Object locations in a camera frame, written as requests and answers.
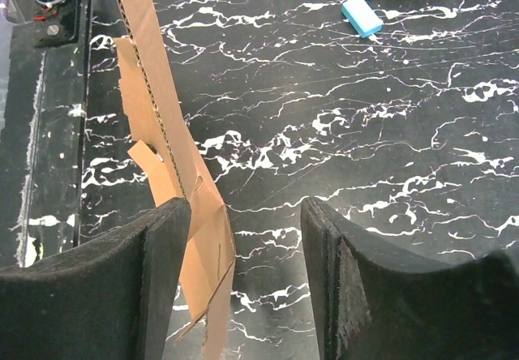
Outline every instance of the cardboard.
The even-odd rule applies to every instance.
[[[225,204],[182,118],[152,0],[118,0],[129,38],[116,39],[122,105],[132,139],[131,158],[148,175],[160,205],[178,196],[191,205],[180,282],[191,323],[206,316],[203,358],[225,348],[235,262]]]

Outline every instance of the blue sponge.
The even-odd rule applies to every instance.
[[[366,38],[382,28],[382,19],[375,14],[365,0],[346,0],[341,5],[341,11],[362,38]]]

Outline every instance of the small blue object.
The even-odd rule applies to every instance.
[[[341,11],[362,38],[377,33],[382,28],[382,19],[365,0],[346,0],[341,5]]]

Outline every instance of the light blue block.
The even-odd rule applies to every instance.
[[[365,0],[346,0],[341,5],[341,11],[362,38],[366,38],[382,28],[382,19],[375,14]]]

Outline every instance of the brown cardboard piece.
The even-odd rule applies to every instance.
[[[206,316],[203,357],[225,348],[235,248],[225,204],[182,118],[152,0],[118,0],[129,38],[116,39],[119,86],[132,139],[130,156],[148,175],[155,205],[174,196],[191,204],[180,282],[191,324]]]

